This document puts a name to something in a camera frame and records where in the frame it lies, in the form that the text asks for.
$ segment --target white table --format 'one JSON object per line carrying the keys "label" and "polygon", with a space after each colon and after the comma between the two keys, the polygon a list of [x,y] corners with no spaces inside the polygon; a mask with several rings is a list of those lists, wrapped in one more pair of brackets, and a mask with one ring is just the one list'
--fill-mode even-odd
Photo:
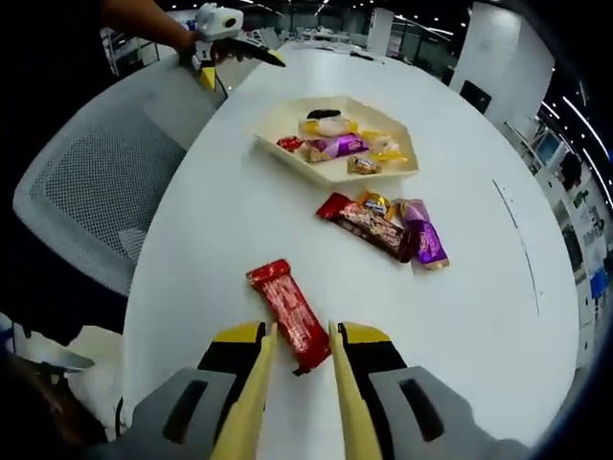
{"label": "white table", "polygon": [[[488,433],[534,445],[570,387],[578,343],[573,272],[540,187],[481,114],[420,69],[280,51],[287,67],[258,66],[204,128],[149,229],[125,322],[126,407],[195,366],[219,330],[270,318],[245,273],[286,258],[323,324],[378,327],[408,365],[466,398]],[[420,172],[373,188],[425,200],[449,268],[413,270],[317,219],[329,191],[254,149],[267,109],[332,95],[409,127]],[[332,360],[300,378],[294,367],[282,345],[258,458],[343,458]]]}

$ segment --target white pillar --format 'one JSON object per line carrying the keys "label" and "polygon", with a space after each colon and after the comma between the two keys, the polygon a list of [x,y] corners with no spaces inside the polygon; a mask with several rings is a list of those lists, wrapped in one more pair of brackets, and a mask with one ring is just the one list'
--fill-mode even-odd
{"label": "white pillar", "polygon": [[375,8],[371,16],[371,27],[368,31],[366,45],[368,51],[385,56],[390,42],[394,13],[382,8]]}
{"label": "white pillar", "polygon": [[526,19],[476,2],[449,87],[462,91],[471,81],[491,96],[485,116],[499,129],[504,122],[538,112],[556,64]]}

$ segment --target candy bar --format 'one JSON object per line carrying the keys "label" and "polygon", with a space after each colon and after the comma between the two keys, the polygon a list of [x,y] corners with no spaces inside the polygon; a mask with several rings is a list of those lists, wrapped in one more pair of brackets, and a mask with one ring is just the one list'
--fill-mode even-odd
{"label": "candy bar", "polygon": [[301,376],[321,364],[330,354],[328,333],[308,306],[290,273],[287,261],[280,259],[247,273],[252,288],[262,294],[279,322],[279,330],[291,345]]}
{"label": "candy bar", "polygon": [[441,239],[430,222],[428,211],[420,199],[394,201],[405,230],[411,232],[411,246],[420,263],[428,270],[439,270],[449,265]]}
{"label": "candy bar", "polygon": [[309,139],[306,143],[310,147],[306,161],[311,163],[333,160],[368,150],[366,143],[357,134],[346,134],[333,139]]}
{"label": "candy bar", "polygon": [[332,194],[319,208],[317,216],[336,223],[403,264],[411,260],[413,252],[409,245],[410,232],[344,195]]}

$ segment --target chocolate bar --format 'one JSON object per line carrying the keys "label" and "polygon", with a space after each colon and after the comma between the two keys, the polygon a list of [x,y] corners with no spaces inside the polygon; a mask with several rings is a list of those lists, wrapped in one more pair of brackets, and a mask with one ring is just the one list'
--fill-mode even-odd
{"label": "chocolate bar", "polygon": [[403,264],[413,257],[414,251],[409,244],[410,232],[393,225],[384,217],[344,195],[332,194],[319,208],[317,216],[336,223]]}
{"label": "chocolate bar", "polygon": [[247,273],[252,288],[262,294],[279,322],[279,330],[291,345],[301,376],[321,364],[330,354],[328,333],[290,273],[287,261],[278,261]]}

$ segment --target gold candy wrapper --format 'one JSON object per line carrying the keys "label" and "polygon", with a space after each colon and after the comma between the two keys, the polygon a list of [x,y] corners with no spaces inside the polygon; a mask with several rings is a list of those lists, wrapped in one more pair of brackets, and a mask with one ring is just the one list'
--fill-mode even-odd
{"label": "gold candy wrapper", "polygon": [[352,157],[347,160],[347,173],[349,174],[378,174],[381,167],[367,158]]}
{"label": "gold candy wrapper", "polygon": [[370,209],[375,214],[382,216],[384,219],[391,221],[394,217],[394,206],[389,199],[380,194],[374,194],[365,190],[355,201],[360,206]]}

